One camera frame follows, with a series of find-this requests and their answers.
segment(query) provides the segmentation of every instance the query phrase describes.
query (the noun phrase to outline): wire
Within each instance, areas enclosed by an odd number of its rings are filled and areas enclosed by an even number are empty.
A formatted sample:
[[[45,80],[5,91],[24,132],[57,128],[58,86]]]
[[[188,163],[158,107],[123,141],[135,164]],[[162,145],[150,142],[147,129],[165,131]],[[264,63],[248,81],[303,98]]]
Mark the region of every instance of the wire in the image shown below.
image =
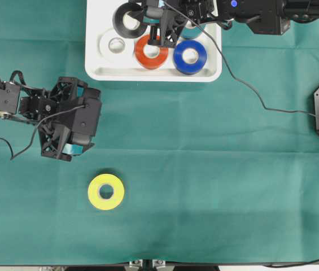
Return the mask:
[[[216,40],[210,35],[208,34],[207,31],[205,31],[199,24],[197,24],[195,21],[191,20],[188,16],[186,16],[185,14],[183,14],[183,12],[179,11],[178,9],[176,9],[175,7],[171,6],[170,4],[167,3],[167,0],[163,1],[164,4],[171,8],[173,11],[177,12],[178,14],[182,15],[184,18],[186,18],[187,20],[189,20],[193,25],[195,25],[196,27],[198,27],[208,38],[210,38],[212,40],[212,42],[215,44],[216,48],[217,48],[217,51],[220,53],[229,73],[231,74],[231,77],[233,79],[235,79],[237,82],[240,82],[241,84],[244,84],[246,87],[250,88],[258,97],[258,99],[260,100],[261,102],[261,105],[262,107],[267,110],[267,111],[275,111],[275,112],[281,112],[281,113],[302,113],[302,114],[306,114],[306,115],[309,115],[309,116],[312,116],[314,118],[317,118],[319,119],[319,116],[318,115],[315,115],[311,112],[307,112],[307,111],[304,111],[304,110],[283,110],[283,109],[277,109],[277,108],[270,108],[270,107],[267,107],[261,94],[259,93],[259,91],[254,87],[252,86],[250,83],[246,82],[245,80],[241,79],[241,78],[238,78],[232,71],[228,61],[227,61],[227,58],[225,57],[225,55],[222,53],[222,50],[220,49],[220,47],[218,46]]]
[[[310,264],[317,264],[319,263],[319,259],[308,261],[306,263],[300,263],[300,264],[286,264],[286,265],[267,265],[268,268],[290,268],[290,267],[299,267],[299,266],[305,266]]]
[[[15,81],[15,77],[18,76],[20,83]],[[28,94],[30,95],[30,92],[27,90],[33,90],[33,91],[43,91],[43,89],[38,89],[38,88],[33,88],[32,86],[28,86],[25,82],[24,75],[22,71],[13,71],[11,76],[10,76],[10,82],[14,83],[15,85],[21,86],[21,88]]]
[[[309,0],[309,1],[308,1],[308,5],[307,5],[307,8],[306,8],[306,13],[308,13],[308,11],[309,11],[309,9],[310,9],[311,2],[312,2],[312,0]]]
[[[14,151],[12,150],[12,146],[11,146],[10,142],[7,141],[7,140],[4,139],[4,138],[1,138],[1,137],[0,137],[0,141],[4,141],[4,142],[8,145],[8,147],[9,147],[9,149],[10,149],[10,153],[11,153],[11,159],[12,159],[12,158],[14,157]]]
[[[51,119],[51,118],[53,118],[53,117],[57,117],[57,116],[63,115],[63,114],[71,113],[71,112],[73,112],[73,111],[75,111],[75,110],[78,110],[78,109],[84,108],[84,107],[85,107],[85,105],[83,105],[83,106],[77,106],[77,107],[74,107],[74,108],[72,108],[72,109],[70,109],[70,110],[62,111],[62,112],[59,112],[59,113],[55,113],[55,114],[53,114],[53,115],[50,115],[50,116],[48,116],[48,117],[44,117],[44,118],[43,118],[41,121],[39,121],[39,123],[35,126],[34,131],[33,131],[33,134],[32,134],[31,139],[30,139],[29,145],[28,145],[27,147],[25,147],[23,150],[19,151],[17,154],[15,154],[10,160],[14,160],[16,157],[18,157],[19,155],[23,154],[24,152],[26,152],[28,149],[31,148],[31,146],[32,146],[32,144],[33,144],[33,142],[34,142],[34,139],[35,139],[36,131],[39,129],[40,125],[41,125],[44,121],[46,121],[46,120],[48,120],[48,119]]]
[[[215,15],[213,15],[212,13],[208,13],[208,16],[212,19],[217,19],[217,17],[215,17]],[[229,30],[232,28],[232,21],[216,21],[217,25],[219,25],[223,30]]]
[[[33,131],[33,134],[32,134],[31,139],[30,139],[29,145],[28,145],[27,147],[25,147],[23,150],[19,151],[17,154],[14,154],[14,151],[12,150],[12,146],[11,146],[10,142],[7,141],[6,139],[0,137],[0,140],[1,140],[1,141],[4,141],[4,142],[8,145],[9,149],[10,149],[10,153],[11,153],[11,158],[10,158],[10,160],[14,160],[16,157],[18,157],[19,155],[23,154],[24,152],[26,152],[28,149],[31,148],[31,146],[32,146],[32,144],[33,144],[33,142],[34,142],[34,139],[35,139],[36,131],[39,129],[40,125],[41,125],[44,121],[46,121],[46,120],[48,120],[48,119],[51,119],[51,118],[53,118],[53,117],[57,117],[57,116],[63,115],[63,114],[71,113],[71,112],[73,112],[73,111],[75,111],[75,110],[78,110],[78,109],[84,108],[84,107],[85,107],[85,105],[73,107],[73,108],[70,109],[70,110],[66,110],[66,111],[62,111],[62,112],[59,112],[59,113],[55,113],[55,114],[53,114],[53,115],[50,115],[50,116],[48,116],[48,117],[43,118],[43,119],[42,119],[41,121],[39,121],[39,123],[35,126],[34,131]]]

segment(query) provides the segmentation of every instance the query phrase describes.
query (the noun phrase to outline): green fabric surface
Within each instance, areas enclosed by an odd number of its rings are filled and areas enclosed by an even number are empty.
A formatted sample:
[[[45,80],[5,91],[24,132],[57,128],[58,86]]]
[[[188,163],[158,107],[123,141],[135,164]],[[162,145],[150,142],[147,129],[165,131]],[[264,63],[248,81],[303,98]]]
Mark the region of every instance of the green fabric surface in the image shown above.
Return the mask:
[[[84,70],[83,0],[0,0],[0,77],[22,70],[51,89],[75,76],[102,90],[95,148],[71,163],[0,143],[0,265],[135,259],[202,263],[319,257],[319,137],[314,120],[264,111],[224,68],[213,83],[98,82]],[[319,21],[282,37],[235,24],[224,53],[270,107],[313,111]],[[20,150],[31,126],[0,120]],[[118,175],[125,199],[92,207],[89,182]]]

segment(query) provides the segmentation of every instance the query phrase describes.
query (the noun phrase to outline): teal tape roll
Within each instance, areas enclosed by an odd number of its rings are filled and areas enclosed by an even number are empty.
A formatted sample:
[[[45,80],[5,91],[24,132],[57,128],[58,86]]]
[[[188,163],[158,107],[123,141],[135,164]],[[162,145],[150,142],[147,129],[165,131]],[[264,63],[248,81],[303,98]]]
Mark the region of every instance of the teal tape roll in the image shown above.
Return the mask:
[[[148,17],[144,17],[143,22],[148,23],[148,24],[159,24],[160,20],[150,19]]]
[[[65,144],[63,153],[68,155],[81,155],[83,151],[83,146]]]
[[[198,38],[202,34],[202,31],[198,27],[191,27],[191,25],[186,25],[183,29],[181,37],[185,38],[186,40],[193,40]]]

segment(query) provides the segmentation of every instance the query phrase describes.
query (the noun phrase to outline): robotic arm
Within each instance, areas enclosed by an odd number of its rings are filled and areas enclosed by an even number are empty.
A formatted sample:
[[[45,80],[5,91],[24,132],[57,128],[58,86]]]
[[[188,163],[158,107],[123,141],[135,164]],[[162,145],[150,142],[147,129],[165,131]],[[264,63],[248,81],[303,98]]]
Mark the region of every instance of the robotic arm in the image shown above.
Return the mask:
[[[60,77],[52,91],[27,86],[20,71],[9,82],[0,79],[0,119],[35,125],[47,158],[71,161],[92,148],[101,107],[100,90],[77,78]]]
[[[165,2],[197,24],[216,23],[228,30],[237,21],[247,24],[255,34],[282,35],[290,29],[291,21],[310,23],[319,19],[319,0],[129,0],[115,12],[114,28],[124,38],[138,38],[150,27],[149,45],[176,47],[188,20]],[[214,15],[215,5],[218,16]],[[124,15],[138,20],[138,28],[126,29]]]

